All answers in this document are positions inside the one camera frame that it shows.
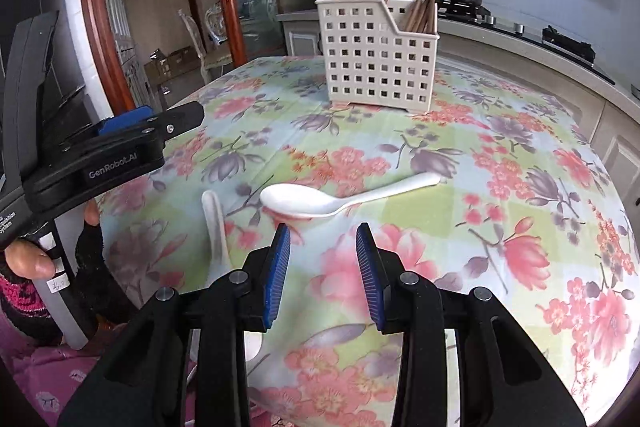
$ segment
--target kitchen countertop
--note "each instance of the kitchen countertop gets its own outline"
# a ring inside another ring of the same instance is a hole
[[[313,9],[285,13],[278,15],[276,19],[280,22],[317,21],[318,11]],[[558,71],[575,82],[582,84],[584,87],[588,87],[596,94],[599,94],[640,124],[640,100],[632,95],[631,81],[629,81],[628,78],[618,74],[612,75],[612,79],[616,85],[611,86],[597,74],[589,71],[588,68],[580,66],[552,51],[517,37],[495,32],[479,25],[475,26],[440,17],[438,19],[438,31],[444,34],[482,42],[488,46],[506,50]]]

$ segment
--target purple clothing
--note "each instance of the purple clothing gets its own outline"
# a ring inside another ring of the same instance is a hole
[[[72,394],[120,329],[98,330],[88,347],[80,351],[68,346],[37,347],[33,339],[18,331],[0,309],[0,358],[24,396],[47,424],[54,427]],[[185,421],[194,418],[194,406],[195,393],[189,393]],[[251,416],[254,427],[276,425],[279,421],[255,406]]]

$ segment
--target cardboard box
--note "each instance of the cardboard box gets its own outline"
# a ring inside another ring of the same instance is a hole
[[[160,71],[158,70],[158,60],[152,60],[145,64],[146,77],[149,79],[149,83],[152,86],[159,86],[165,81]]]
[[[167,58],[154,60],[145,64],[145,73],[152,86],[159,86],[163,82],[176,76],[197,70],[200,59],[193,46],[187,46],[174,51]]]

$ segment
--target spoon handle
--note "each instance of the spoon handle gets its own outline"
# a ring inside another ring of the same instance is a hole
[[[344,208],[345,206],[351,206],[352,204],[388,198],[389,196],[409,192],[416,188],[430,187],[431,185],[437,185],[438,183],[440,183],[439,174],[436,174],[435,172],[423,172],[421,174],[416,174],[415,176],[409,176],[402,181],[392,183],[386,187],[368,190],[362,194],[356,194],[351,198],[345,198],[345,204],[342,207]]]

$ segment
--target blue gripper pad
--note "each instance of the blue gripper pad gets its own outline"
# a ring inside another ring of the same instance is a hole
[[[102,129],[98,131],[98,135],[101,136],[102,134],[120,131],[125,127],[130,127],[134,124],[137,124],[140,120],[145,120],[145,118],[153,116],[153,113],[154,110],[151,109],[148,105],[142,105],[119,116],[114,116],[113,118],[110,118],[109,120],[106,120],[104,122]]]

